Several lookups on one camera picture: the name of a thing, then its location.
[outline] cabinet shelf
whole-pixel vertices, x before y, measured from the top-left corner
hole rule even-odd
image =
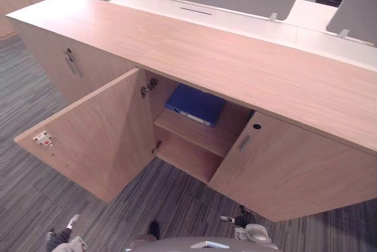
[[[250,109],[226,102],[215,127],[208,127],[167,109],[163,109],[154,124],[225,157],[247,124],[250,114]]]
[[[208,184],[223,158],[171,132],[155,127],[163,143],[158,158]]]

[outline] person's foot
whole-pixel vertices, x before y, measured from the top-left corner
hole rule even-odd
[[[158,222],[153,221],[152,223],[150,223],[149,228],[148,228],[148,234],[151,234],[157,240],[160,239],[160,226]]]

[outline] metal handle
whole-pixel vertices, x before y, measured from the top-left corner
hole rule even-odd
[[[73,67],[72,63],[69,61],[69,59],[65,58],[65,61],[67,62],[68,66],[70,67],[73,74],[76,74],[75,68]]]
[[[82,74],[82,72],[81,72],[81,71],[79,70],[79,68],[77,67],[77,64],[76,64],[75,62],[73,62],[72,64],[75,66],[78,75],[79,75],[80,77],[84,77],[84,75]]]
[[[250,135],[248,135],[244,140],[243,142],[240,144],[239,146],[239,150],[240,152],[242,152],[244,149],[245,149],[245,146],[252,140],[252,137]]]
[[[82,72],[78,68],[77,64],[75,63],[75,59],[73,57],[71,49],[67,48],[67,50],[64,51],[64,54],[67,55],[70,59],[70,60],[67,60],[67,58],[66,58],[65,60],[67,61],[68,65],[70,66],[73,74],[76,74],[76,72],[75,72],[75,70],[76,70],[80,77],[84,77],[84,75],[82,74]]]
[[[72,55],[72,51],[71,51],[71,49],[67,48],[67,50],[64,51],[64,54],[65,54],[65,55],[68,55],[68,57],[70,58],[70,61],[71,61],[71,62],[74,62],[74,61],[75,61],[74,58],[73,58],[73,55]]]

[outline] white label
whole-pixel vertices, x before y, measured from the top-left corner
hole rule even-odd
[[[189,115],[189,114],[187,114],[187,117],[188,118],[191,118],[192,120],[195,120],[195,121],[198,121],[198,122],[200,122],[201,124],[205,124],[205,125],[211,125],[209,122],[207,122],[207,121],[203,121],[202,119],[200,119],[200,118],[197,118],[197,117],[194,117],[193,115]]]

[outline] gray carpet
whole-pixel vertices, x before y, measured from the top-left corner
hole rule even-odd
[[[151,220],[162,237],[226,236],[238,204],[155,159],[110,204],[77,186],[12,142],[67,104],[19,37],[2,43],[0,66],[0,251],[44,251],[48,229],[83,214],[78,232],[89,251],[122,251]],[[285,252],[377,251],[377,200],[290,221],[257,216]]]

